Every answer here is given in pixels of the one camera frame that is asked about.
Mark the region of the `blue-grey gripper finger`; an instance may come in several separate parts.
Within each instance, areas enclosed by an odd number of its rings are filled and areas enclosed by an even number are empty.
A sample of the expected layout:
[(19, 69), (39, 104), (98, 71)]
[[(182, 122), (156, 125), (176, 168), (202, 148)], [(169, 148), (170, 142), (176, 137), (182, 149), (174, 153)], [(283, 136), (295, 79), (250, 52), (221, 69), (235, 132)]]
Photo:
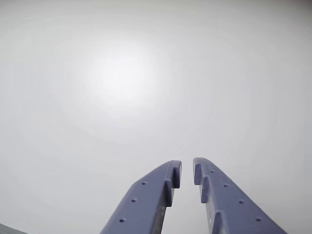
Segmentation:
[(206, 206), (210, 234), (284, 234), (221, 169), (202, 157), (193, 159), (194, 184)]
[(136, 181), (127, 191), (102, 234), (159, 234), (174, 191), (180, 188), (182, 163), (168, 161)]

